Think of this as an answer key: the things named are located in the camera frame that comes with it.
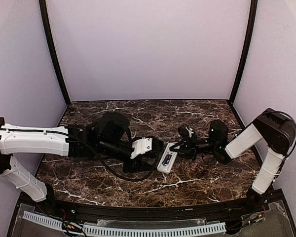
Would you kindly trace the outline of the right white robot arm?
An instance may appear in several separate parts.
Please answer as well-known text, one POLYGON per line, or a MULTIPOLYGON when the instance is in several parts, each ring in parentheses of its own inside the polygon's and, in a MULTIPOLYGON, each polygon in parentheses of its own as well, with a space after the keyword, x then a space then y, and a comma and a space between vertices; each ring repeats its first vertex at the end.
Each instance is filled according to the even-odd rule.
POLYGON ((228 141, 228 127, 221 120, 210 122, 208 138, 199 139, 192 128, 178 128, 181 140, 169 147, 179 156, 195 160, 198 154, 210 153, 221 164, 228 164, 240 157, 261 140, 268 146, 260 171, 246 193, 242 207, 254 211, 266 200, 266 191, 281 174, 285 161, 296 147, 296 122, 287 113, 266 109, 239 135, 228 141))

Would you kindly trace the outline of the white remote control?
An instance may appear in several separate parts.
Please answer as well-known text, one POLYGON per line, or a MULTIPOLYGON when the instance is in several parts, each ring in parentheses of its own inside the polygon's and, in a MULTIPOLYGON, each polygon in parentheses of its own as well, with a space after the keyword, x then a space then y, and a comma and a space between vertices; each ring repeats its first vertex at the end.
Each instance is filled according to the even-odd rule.
POLYGON ((177 152, 170 151, 170 147, 175 143, 168 143, 166 149, 159 161, 157 170, 169 174, 177 157, 177 152))

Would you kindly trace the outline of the blue purple AAA battery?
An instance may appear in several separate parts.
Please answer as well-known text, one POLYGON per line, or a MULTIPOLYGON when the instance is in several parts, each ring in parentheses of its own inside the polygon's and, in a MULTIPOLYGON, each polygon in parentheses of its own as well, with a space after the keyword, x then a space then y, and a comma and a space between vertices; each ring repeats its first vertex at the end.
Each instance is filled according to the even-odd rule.
POLYGON ((162 161, 162 165, 163 165, 163 166, 168 166, 169 163, 170 163, 170 161, 171 161, 171 156, 170 156, 169 154, 167 154, 167 155, 165 156, 165 158, 163 159, 163 161, 162 161))

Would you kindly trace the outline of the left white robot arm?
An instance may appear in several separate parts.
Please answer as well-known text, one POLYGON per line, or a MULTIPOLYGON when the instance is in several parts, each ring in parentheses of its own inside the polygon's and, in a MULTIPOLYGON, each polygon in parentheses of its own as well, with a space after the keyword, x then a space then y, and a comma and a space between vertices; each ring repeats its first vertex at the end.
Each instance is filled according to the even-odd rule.
POLYGON ((20 127, 0 117, 0 176, 37 203, 53 202, 51 185, 39 181, 25 169, 15 153, 53 154, 70 158, 107 156, 123 162, 124 173, 147 172, 147 179, 156 169, 143 158, 158 159, 163 141, 153 137, 132 137, 130 121, 117 112, 106 112, 87 126, 72 124, 52 128, 20 127))

